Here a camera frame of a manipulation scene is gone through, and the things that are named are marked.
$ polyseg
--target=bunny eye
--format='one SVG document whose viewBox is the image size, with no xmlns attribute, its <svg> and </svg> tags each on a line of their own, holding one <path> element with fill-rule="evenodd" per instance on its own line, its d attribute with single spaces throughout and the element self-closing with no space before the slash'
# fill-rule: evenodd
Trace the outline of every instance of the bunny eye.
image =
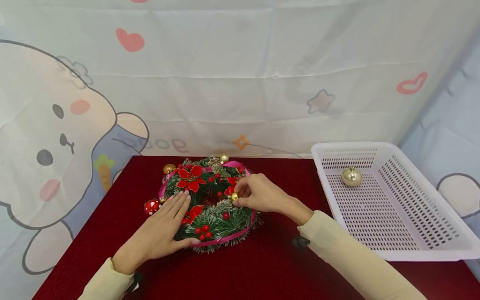
<svg viewBox="0 0 480 300">
<path fill-rule="evenodd" d="M 63 119 L 63 109 L 60 107 L 60 105 L 54 104 L 52 106 L 53 112 L 59 119 Z"/>
<path fill-rule="evenodd" d="M 53 164 L 52 153 L 50 153 L 50 151 L 48 151 L 47 149 L 40 150 L 36 154 L 36 160 L 42 166 L 50 166 L 51 164 Z"/>
</svg>

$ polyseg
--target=cartoon backdrop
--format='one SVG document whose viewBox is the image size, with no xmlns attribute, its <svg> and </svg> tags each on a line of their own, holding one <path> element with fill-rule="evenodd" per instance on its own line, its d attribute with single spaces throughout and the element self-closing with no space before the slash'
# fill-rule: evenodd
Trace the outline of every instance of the cartoon backdrop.
<svg viewBox="0 0 480 300">
<path fill-rule="evenodd" d="M 480 30 L 431 102 L 402 150 L 480 237 Z"/>
<path fill-rule="evenodd" d="M 477 0 L 0 3 L 0 293 L 29 299 L 132 155 L 397 143 Z"/>
</svg>

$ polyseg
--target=red poinsettia flower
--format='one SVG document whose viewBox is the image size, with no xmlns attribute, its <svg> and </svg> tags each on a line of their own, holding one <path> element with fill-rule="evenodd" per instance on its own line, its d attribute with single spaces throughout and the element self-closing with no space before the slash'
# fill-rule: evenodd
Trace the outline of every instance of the red poinsettia flower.
<svg viewBox="0 0 480 300">
<path fill-rule="evenodd" d="M 232 178 L 232 177 L 227 177 L 227 180 L 228 180 L 228 183 L 230 183 L 230 186 L 225 190 L 225 195 L 228 196 L 228 195 L 232 195 L 234 190 L 235 190 L 235 186 L 237 185 L 237 181 L 239 181 L 238 178 Z"/>
<path fill-rule="evenodd" d="M 207 184 L 205 180 L 199 178 L 202 174 L 202 167 L 195 165 L 189 171 L 179 169 L 179 176 L 181 180 L 177 183 L 179 188 L 188 188 L 190 191 L 197 192 L 200 184 Z"/>
<path fill-rule="evenodd" d="M 202 210 L 204 209 L 203 205 L 195 205 L 192 207 L 192 209 L 187 212 L 185 215 L 185 218 L 181 221 L 182 224 L 191 224 L 195 218 L 202 213 Z"/>
</svg>

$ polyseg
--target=carrot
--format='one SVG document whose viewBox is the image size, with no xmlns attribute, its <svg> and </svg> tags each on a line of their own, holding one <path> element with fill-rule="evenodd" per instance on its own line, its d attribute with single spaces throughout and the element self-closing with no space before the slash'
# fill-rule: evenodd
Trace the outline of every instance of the carrot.
<svg viewBox="0 0 480 300">
<path fill-rule="evenodd" d="M 110 175 L 110 168 L 107 165 L 98 166 L 98 175 L 100 177 L 100 183 L 102 184 L 105 193 L 107 193 L 112 186 L 112 176 Z"/>
<path fill-rule="evenodd" d="M 105 193 L 107 193 L 112 186 L 112 175 L 110 173 L 110 169 L 114 164 L 115 161 L 113 159 L 108 159 L 106 154 L 100 154 L 98 159 L 93 162 L 94 168 L 98 172 L 100 183 L 102 184 Z"/>
</svg>

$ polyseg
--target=gold ornament ball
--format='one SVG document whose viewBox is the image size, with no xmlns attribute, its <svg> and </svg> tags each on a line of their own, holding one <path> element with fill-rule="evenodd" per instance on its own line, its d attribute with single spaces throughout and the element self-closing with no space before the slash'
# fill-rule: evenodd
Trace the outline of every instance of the gold ornament ball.
<svg viewBox="0 0 480 300">
<path fill-rule="evenodd" d="M 226 162 L 228 162 L 229 160 L 230 160 L 230 157 L 228 157 L 228 155 L 225 155 L 225 154 L 220 155 L 220 161 L 221 161 L 222 163 L 226 163 Z"/>
<path fill-rule="evenodd" d="M 174 164 L 166 164 L 163 167 L 163 174 L 168 175 L 171 171 L 175 170 L 176 166 Z"/>
<path fill-rule="evenodd" d="M 363 180 L 362 175 L 354 167 L 349 167 L 343 171 L 342 176 L 343 183 L 350 187 L 359 186 Z"/>
<path fill-rule="evenodd" d="M 237 200 L 239 198 L 239 195 L 237 193 L 233 193 L 231 196 L 230 196 L 230 200 L 232 202 L 234 202 L 235 200 Z"/>
</svg>

